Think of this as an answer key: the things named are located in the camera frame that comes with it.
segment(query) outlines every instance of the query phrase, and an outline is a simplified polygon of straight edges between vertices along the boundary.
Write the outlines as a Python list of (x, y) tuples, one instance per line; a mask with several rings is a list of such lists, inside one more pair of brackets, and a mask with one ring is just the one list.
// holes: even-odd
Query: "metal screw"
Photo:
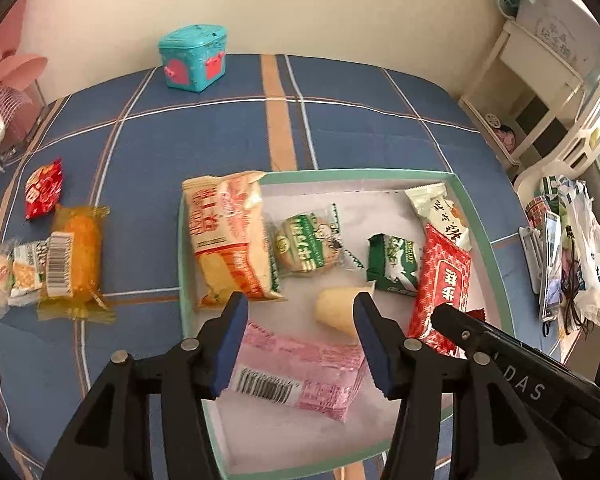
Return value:
[(187, 337), (182, 340), (180, 343), (180, 348), (184, 351), (191, 352), (200, 346), (200, 341), (198, 341), (195, 337)]
[(483, 352), (476, 352), (474, 354), (474, 361), (477, 362), (479, 365), (484, 366), (489, 364), (491, 358)]
[(422, 343), (417, 339), (409, 338), (404, 340), (404, 347), (412, 352), (417, 352), (422, 348)]
[(126, 350), (117, 350), (111, 354), (111, 362), (117, 365), (121, 365), (126, 362), (129, 358), (129, 354)]

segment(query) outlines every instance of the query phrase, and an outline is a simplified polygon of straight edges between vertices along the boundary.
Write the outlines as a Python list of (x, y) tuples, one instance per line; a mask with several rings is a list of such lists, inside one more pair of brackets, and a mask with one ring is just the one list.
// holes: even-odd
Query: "white plastic bag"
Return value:
[(580, 290), (574, 304), (581, 318), (600, 325), (600, 224), (591, 210), (592, 200), (583, 181), (560, 177), (558, 195), (567, 209), (580, 263)]

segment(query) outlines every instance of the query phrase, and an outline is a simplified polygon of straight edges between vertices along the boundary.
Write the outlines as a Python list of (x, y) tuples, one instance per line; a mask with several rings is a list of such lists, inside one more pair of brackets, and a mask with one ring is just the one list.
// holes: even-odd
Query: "blue gripper pad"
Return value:
[(241, 292), (234, 292), (220, 317), (207, 321), (198, 333), (209, 371), (205, 386), (213, 397), (220, 395), (229, 385), (248, 314), (247, 297)]
[(393, 319), (380, 315), (368, 292), (360, 292), (353, 300), (353, 321), (376, 388), (391, 397), (404, 333)]

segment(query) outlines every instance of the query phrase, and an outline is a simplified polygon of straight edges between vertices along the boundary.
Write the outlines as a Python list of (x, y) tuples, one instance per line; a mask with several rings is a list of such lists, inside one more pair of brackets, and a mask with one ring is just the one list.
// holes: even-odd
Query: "orange snack package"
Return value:
[(115, 321), (115, 314), (104, 303), (99, 290), (100, 221), (107, 214), (108, 207), (56, 207), (38, 319)]
[(262, 221), (263, 171), (201, 176), (182, 183), (189, 234), (208, 288), (202, 307), (224, 307), (232, 292), (281, 300), (275, 260)]

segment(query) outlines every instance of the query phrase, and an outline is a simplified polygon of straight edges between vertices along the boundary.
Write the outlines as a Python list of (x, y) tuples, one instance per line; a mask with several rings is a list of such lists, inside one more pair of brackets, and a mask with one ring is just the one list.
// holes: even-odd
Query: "small red snack bag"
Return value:
[(466, 311), (471, 255), (440, 234), (433, 225), (425, 227), (424, 264), (416, 306), (407, 337), (415, 337), (439, 354), (453, 355), (456, 345), (431, 326), (431, 314), (441, 303)]
[(44, 216), (58, 203), (62, 189), (62, 159), (38, 168), (25, 186), (25, 220)]

